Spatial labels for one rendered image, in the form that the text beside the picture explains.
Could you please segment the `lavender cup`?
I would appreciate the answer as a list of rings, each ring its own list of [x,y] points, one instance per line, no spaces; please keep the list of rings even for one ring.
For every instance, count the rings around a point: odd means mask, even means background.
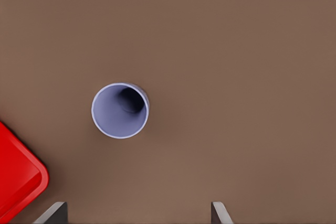
[[[103,87],[91,105],[96,127],[106,136],[116,139],[130,138],[141,132],[149,112],[150,102],[146,92],[138,85],[127,82]]]

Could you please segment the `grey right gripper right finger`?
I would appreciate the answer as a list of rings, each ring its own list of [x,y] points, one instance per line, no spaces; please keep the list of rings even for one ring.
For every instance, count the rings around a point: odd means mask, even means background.
[[[211,203],[211,224],[234,224],[225,205],[220,201]]]

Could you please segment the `red tray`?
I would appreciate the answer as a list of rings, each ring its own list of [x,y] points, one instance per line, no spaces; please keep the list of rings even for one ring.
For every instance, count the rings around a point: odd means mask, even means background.
[[[10,222],[48,184],[45,165],[0,122],[0,224]]]

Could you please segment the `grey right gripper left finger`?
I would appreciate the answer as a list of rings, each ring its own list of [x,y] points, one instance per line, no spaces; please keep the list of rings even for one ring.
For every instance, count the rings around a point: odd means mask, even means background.
[[[33,224],[68,224],[67,202],[54,203]]]

